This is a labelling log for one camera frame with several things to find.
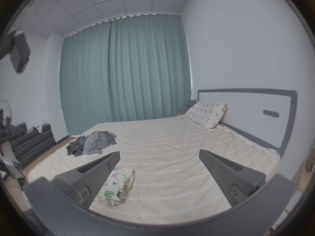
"patterned pillow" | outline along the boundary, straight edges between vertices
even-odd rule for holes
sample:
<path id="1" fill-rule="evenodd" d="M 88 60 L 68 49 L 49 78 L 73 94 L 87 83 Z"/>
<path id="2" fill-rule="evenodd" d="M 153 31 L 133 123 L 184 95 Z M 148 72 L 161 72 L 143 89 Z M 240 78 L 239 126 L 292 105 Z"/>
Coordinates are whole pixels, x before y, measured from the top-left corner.
<path id="1" fill-rule="evenodd" d="M 206 129 L 215 128 L 226 112 L 228 105 L 223 102 L 198 101 L 186 112 L 185 116 Z"/>

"white headboard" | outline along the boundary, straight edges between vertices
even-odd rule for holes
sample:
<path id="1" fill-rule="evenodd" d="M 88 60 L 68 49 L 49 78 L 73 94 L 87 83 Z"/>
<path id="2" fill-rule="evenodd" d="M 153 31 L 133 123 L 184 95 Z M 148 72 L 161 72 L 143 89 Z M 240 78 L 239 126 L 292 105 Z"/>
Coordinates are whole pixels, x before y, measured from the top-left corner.
<path id="1" fill-rule="evenodd" d="M 198 100 L 229 103 L 221 123 L 283 156 L 296 114 L 297 92 L 280 89 L 234 88 L 199 90 Z"/>

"bed sheet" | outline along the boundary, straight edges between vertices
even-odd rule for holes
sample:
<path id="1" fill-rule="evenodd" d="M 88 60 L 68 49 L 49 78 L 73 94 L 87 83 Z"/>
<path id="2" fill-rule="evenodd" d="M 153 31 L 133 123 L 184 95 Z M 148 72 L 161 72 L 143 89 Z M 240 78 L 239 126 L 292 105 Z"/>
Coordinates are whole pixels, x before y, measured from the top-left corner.
<path id="1" fill-rule="evenodd" d="M 100 156 L 120 151 L 118 167 L 135 170 L 125 203 L 116 207 L 94 201 L 90 210 L 115 219 L 145 224 L 182 223 L 203 219 L 230 208 L 213 177 L 199 159 L 206 149 L 262 171 L 267 180 L 276 172 L 276 151 L 253 146 L 228 128 L 211 132 L 185 116 L 100 123 L 83 133 L 109 131 L 117 144 Z M 29 169 L 29 181 L 53 176 L 84 164 L 83 156 L 68 156 L 66 146 Z"/>

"curtain pleat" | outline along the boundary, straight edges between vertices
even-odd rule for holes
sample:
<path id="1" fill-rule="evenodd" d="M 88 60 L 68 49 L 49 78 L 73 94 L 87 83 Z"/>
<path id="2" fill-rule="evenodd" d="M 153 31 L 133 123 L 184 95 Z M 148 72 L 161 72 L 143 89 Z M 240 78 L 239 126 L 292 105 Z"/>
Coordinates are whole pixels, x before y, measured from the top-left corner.
<path id="1" fill-rule="evenodd" d="M 69 135 L 100 122 L 175 116 L 191 98 L 180 17 L 119 18 L 66 38 L 60 95 Z"/>

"pillow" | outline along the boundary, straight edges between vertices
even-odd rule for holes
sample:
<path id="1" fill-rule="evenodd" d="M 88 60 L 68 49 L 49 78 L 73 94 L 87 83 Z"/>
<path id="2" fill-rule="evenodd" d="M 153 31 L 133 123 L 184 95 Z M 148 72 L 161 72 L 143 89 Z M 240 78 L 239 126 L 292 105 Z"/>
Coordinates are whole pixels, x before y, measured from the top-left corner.
<path id="1" fill-rule="evenodd" d="M 185 116 L 206 129 L 215 128 L 226 112 L 228 105 L 223 102 L 198 101 L 188 109 Z"/>

